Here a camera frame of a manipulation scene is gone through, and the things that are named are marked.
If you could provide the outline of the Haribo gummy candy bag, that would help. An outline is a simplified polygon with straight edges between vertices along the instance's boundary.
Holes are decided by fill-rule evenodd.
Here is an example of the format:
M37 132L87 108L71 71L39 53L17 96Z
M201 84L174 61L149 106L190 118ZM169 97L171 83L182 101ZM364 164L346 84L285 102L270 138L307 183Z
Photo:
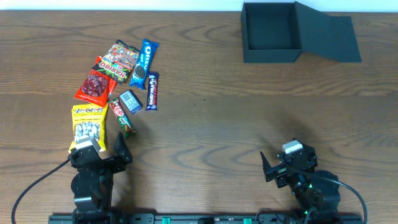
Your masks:
M92 69L123 84L136 66L138 56L139 49L117 40Z

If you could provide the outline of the black gift box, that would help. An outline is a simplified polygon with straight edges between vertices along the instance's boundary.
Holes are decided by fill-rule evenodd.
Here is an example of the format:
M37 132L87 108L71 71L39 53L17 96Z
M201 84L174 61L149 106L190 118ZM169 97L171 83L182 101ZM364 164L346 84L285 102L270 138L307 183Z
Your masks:
M245 2L241 32L245 63L292 63L303 52L361 61L350 16L329 16L299 2Z

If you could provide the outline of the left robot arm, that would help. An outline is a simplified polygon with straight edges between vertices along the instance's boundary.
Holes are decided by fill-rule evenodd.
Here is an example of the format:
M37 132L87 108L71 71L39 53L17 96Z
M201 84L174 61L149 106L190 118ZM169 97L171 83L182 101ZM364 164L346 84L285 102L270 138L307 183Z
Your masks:
M71 150L68 159L78 172L71 182L76 205L72 223L128 222L124 212L111 206L113 175L125 171L133 160L123 133L117 135L113 150L115 155L100 158L100 145L94 137L79 140Z

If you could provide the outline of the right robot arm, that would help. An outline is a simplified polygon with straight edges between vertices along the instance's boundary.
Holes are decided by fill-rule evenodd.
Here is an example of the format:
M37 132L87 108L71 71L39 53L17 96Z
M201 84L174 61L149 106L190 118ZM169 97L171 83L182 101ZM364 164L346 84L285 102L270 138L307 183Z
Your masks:
M282 223L342 223L338 214L341 200L338 177L318 170L315 148L297 139L284 144L277 155L279 165L272 167L260 152L266 182L274 181L278 188L288 186L298 201L299 210L286 215Z

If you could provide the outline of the blue Oreo cookie pack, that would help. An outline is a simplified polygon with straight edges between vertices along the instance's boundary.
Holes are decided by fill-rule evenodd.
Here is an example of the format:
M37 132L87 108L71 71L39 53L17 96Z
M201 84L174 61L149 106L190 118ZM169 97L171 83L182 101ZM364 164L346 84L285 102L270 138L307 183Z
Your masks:
M142 47L137 59L136 66L134 67L129 86L136 86L137 88L144 90L144 83L147 77L147 73L150 69L152 59L154 58L155 52L159 47L158 42L144 39L142 41Z

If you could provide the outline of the red green KitKat bar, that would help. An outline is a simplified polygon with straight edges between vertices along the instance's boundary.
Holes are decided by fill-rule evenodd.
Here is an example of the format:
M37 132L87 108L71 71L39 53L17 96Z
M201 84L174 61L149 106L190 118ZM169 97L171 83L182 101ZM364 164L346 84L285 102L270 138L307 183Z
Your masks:
M118 98L108 101L108 106L117 118L125 138L128 138L132 133L136 132Z

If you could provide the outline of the yellow sunflower seed bag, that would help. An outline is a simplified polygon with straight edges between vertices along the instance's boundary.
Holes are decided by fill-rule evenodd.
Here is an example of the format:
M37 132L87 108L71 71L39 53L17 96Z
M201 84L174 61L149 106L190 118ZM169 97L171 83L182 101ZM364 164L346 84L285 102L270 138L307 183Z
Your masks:
M100 151L106 150L105 119L108 107L96 104L74 105L72 107L73 141L69 152L79 140L94 137L100 146Z

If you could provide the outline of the small dark blue carton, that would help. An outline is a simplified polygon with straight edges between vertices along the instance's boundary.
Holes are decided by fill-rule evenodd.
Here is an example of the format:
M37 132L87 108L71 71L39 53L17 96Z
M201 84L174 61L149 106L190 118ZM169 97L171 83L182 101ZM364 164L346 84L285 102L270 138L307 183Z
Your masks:
M142 103L132 90L126 90L125 92L121 93L119 97L131 114L134 114L142 109Z

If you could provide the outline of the Dairy Milk chocolate bar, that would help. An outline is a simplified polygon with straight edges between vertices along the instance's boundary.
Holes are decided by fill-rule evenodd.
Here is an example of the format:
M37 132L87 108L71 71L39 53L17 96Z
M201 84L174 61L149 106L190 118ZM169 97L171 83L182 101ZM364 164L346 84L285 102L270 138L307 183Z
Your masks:
M146 111L157 111L157 90L159 83L159 74L157 72L148 73L148 92Z

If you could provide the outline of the red dried fruit bag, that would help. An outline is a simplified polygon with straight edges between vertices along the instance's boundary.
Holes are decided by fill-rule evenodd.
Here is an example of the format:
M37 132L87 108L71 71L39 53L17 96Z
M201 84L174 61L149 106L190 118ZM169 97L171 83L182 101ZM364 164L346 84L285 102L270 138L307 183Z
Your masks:
M117 84L107 75L91 69L74 98L105 107Z

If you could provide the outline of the black mounting rail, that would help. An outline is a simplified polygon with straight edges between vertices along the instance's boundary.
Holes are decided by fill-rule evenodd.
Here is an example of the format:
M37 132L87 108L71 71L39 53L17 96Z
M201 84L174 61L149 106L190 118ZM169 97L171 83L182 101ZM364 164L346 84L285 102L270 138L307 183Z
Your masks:
M275 224L275 223L305 223L305 217L296 218L283 213L260 213L259 215L154 215L152 213L135 213L125 215L122 218L100 221L83 219L73 221L72 215L51 215L49 224L72 224L72 223L129 223L129 224ZM315 222L309 219L306 223L363 223L359 215L338 215L331 221L320 220Z

